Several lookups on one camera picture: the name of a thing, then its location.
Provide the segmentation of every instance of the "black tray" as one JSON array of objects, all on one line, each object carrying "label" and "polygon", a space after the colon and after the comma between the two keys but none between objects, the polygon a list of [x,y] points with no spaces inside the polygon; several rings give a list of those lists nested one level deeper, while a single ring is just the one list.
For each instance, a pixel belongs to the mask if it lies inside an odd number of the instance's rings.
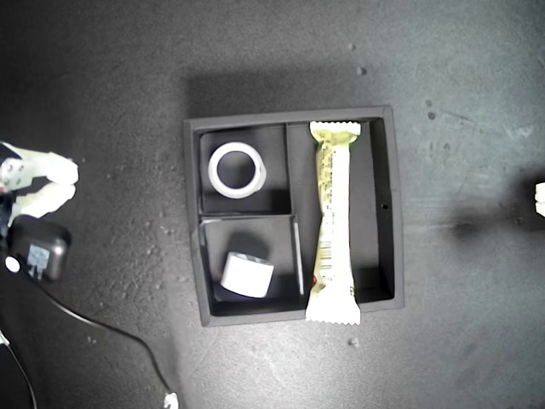
[{"label": "black tray", "polygon": [[[184,123],[187,209],[203,325],[305,317],[321,222],[316,144],[308,125],[346,120],[362,124],[350,149],[356,300],[362,313],[404,306],[398,157],[390,107],[189,119]],[[208,178],[212,152],[229,141],[254,147],[267,169],[263,188],[246,199],[221,196]],[[230,176],[231,183],[244,178]],[[275,266],[266,298],[242,297],[220,286],[229,251],[265,258]]]}]

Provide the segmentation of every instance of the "concrete surface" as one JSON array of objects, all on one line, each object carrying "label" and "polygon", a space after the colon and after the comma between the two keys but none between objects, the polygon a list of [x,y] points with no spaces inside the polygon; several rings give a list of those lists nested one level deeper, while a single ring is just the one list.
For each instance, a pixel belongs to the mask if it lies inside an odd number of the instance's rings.
[{"label": "concrete surface", "polygon": [[[184,405],[545,407],[545,3],[8,1],[0,137],[81,165],[50,290],[143,336]],[[184,118],[393,106],[406,308],[359,327],[204,329]],[[0,274],[1,324],[42,408],[161,407],[143,351]],[[0,351],[2,407],[29,407]]]}]

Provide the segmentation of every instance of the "white tape roll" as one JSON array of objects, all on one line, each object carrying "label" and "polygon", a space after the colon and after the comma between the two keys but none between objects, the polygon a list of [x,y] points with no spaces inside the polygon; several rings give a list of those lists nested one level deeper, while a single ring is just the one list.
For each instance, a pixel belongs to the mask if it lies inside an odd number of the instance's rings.
[{"label": "white tape roll", "polygon": [[[231,152],[245,153],[252,159],[252,162],[254,162],[254,177],[250,183],[244,187],[229,187],[221,181],[218,175],[218,165],[220,164],[221,159]],[[244,199],[263,187],[263,184],[267,179],[267,171],[263,164],[263,159],[261,159],[260,154],[253,147],[242,142],[229,142],[218,147],[212,154],[212,158],[210,158],[208,163],[208,176],[212,186],[218,193],[221,193],[223,196],[230,199]]]},{"label": "white tape roll", "polygon": [[221,286],[241,296],[263,298],[267,295],[274,266],[266,260],[231,252],[221,278]]}]

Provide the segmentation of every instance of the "snack bar wrapper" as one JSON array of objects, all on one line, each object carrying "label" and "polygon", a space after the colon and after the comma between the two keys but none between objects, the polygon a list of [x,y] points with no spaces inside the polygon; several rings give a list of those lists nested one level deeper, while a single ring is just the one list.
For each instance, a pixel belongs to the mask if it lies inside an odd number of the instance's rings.
[{"label": "snack bar wrapper", "polygon": [[322,224],[314,264],[315,284],[307,305],[307,320],[336,324],[360,322],[350,263],[350,144],[361,124],[312,122],[318,142],[316,168]]}]

